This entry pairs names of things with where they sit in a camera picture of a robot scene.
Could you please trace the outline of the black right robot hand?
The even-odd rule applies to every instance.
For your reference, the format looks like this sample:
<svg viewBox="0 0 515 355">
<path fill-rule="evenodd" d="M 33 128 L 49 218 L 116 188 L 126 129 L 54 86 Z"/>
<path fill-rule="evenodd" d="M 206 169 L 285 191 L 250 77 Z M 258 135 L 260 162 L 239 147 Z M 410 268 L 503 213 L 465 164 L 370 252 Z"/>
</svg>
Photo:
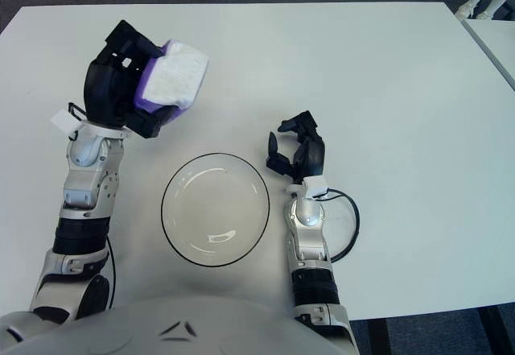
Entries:
<svg viewBox="0 0 515 355">
<path fill-rule="evenodd" d="M 317 132 L 317 124 L 309 110 L 293 118 L 283 120 L 279 133 L 293 132 L 299 147 L 289 160 L 278 152 L 278 141 L 273 132 L 268 139 L 266 166 L 279 175 L 288 175 L 294 184 L 301 184 L 308 176 L 322 175 L 325 157 L 325 144 Z"/>
</svg>

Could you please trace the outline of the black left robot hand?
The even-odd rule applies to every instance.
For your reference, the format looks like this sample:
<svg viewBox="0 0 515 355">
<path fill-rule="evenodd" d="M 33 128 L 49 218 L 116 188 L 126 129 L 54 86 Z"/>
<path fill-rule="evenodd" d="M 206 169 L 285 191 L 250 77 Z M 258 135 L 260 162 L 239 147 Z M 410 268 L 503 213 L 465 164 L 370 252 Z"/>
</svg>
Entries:
<svg viewBox="0 0 515 355">
<path fill-rule="evenodd" d="M 89 65 L 84 82 L 87 119 L 107 127 L 125 126 L 143 138 L 157 137 L 162 126 L 183 113 L 176 103 L 153 103 L 143 96 L 166 50 L 167 45 L 154 45 L 120 21 Z"/>
</svg>

